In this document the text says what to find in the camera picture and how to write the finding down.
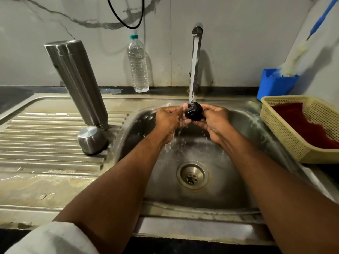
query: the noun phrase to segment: red cloth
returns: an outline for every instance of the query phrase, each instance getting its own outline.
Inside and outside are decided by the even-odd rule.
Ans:
[[[339,149],[339,142],[326,135],[321,125],[310,123],[302,112],[301,102],[284,103],[272,108],[309,144],[322,149]]]

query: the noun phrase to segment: plastic bottle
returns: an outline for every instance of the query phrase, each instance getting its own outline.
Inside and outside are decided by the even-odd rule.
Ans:
[[[138,40],[137,34],[130,35],[129,38],[130,44],[128,46],[128,58],[134,90],[137,93],[144,93],[150,89],[145,49],[142,42]]]

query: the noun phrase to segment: sink drain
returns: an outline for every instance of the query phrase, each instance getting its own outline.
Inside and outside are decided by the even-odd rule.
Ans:
[[[208,171],[200,162],[189,161],[182,163],[177,169],[179,182],[190,189],[199,189],[208,181]]]

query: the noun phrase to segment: black cable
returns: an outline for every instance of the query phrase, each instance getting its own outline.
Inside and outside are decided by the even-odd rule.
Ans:
[[[111,1],[110,0],[107,0],[108,2],[108,5],[109,7],[111,8],[112,12],[114,13],[114,15],[116,16],[116,18],[121,22],[122,25],[124,25],[126,28],[129,28],[129,29],[137,29],[140,24],[141,24],[141,21],[142,21],[142,17],[144,16],[144,9],[145,9],[145,0],[142,0],[142,8],[141,8],[141,17],[140,17],[140,21],[138,23],[138,25],[136,25],[135,27],[131,27],[127,24],[125,24],[124,21],[121,20],[121,18],[119,18],[119,16],[116,14],[115,10],[113,9],[113,6],[111,4]]]

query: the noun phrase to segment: blue container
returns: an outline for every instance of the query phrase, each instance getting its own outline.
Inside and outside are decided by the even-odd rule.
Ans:
[[[298,75],[280,76],[280,69],[264,69],[257,98],[260,101],[265,96],[286,95],[292,90],[298,79]]]

